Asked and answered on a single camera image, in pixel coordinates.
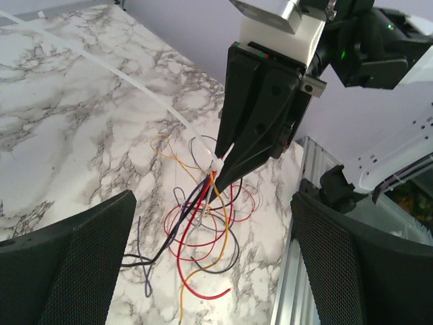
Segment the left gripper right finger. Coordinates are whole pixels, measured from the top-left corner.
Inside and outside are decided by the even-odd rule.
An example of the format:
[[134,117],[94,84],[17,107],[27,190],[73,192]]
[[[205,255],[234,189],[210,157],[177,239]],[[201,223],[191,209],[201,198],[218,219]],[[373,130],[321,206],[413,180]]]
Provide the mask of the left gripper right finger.
[[432,247],[347,217],[302,192],[294,235],[321,324],[431,324]]

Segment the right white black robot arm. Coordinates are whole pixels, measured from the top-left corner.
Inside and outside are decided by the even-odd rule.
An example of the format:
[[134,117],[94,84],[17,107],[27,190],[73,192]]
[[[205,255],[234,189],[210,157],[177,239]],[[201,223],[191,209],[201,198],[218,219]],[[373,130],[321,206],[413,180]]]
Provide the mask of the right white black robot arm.
[[432,23],[373,1],[234,1],[243,14],[228,51],[215,154],[223,191],[279,158],[332,67],[345,87],[432,82]]

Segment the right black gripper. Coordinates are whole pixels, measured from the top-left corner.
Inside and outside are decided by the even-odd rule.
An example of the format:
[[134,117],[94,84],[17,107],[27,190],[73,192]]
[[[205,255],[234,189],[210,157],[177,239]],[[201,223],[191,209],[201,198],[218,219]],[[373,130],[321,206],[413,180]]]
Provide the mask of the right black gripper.
[[311,99],[326,88],[320,68],[317,56],[308,70],[261,45],[231,45],[215,148],[217,157],[225,157],[218,191],[288,149]]

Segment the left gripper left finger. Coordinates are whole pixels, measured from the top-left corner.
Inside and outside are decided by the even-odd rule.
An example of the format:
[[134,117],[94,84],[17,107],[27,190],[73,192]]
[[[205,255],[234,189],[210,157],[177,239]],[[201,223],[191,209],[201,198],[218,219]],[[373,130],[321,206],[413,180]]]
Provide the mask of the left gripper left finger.
[[2,324],[105,324],[135,214],[125,190],[1,242]]

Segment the translucent white zip tie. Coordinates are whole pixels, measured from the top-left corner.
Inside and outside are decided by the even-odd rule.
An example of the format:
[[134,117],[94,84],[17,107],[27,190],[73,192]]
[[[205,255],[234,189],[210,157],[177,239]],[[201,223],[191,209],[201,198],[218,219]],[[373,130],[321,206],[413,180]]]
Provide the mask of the translucent white zip tie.
[[68,49],[71,49],[72,51],[78,53],[80,56],[83,56],[84,58],[92,61],[93,63],[97,64],[98,66],[101,66],[105,70],[110,71],[111,73],[115,74],[122,80],[128,82],[138,90],[146,93],[148,96],[150,96],[152,99],[157,101],[167,112],[171,113],[179,122],[181,122],[187,129],[189,129],[200,141],[201,145],[205,148],[207,155],[212,159],[212,162],[210,163],[210,171],[215,172],[216,175],[220,175],[221,171],[224,166],[224,161],[222,158],[218,158],[216,154],[210,149],[206,141],[203,139],[203,137],[200,135],[200,133],[197,131],[197,129],[177,110],[175,110],[171,105],[169,105],[167,102],[162,100],[158,97],[154,92],[152,92],[150,89],[148,89],[145,85],[141,84],[139,81],[135,80],[133,77],[130,77],[129,75],[125,74],[121,70],[117,69],[113,65],[108,64],[107,62],[101,60],[100,58],[94,56],[93,54],[89,53],[88,51],[85,51],[83,48],[76,46],[75,44],[68,42],[53,33],[38,27],[34,25],[33,23],[26,22],[16,16],[13,16],[9,13],[7,13],[4,10],[1,10],[1,17],[6,18],[12,22],[15,22],[16,24],[25,26],[27,29],[32,30],[33,32],[39,33],[40,35],[43,35],[47,39],[49,39],[53,44],[65,47]]

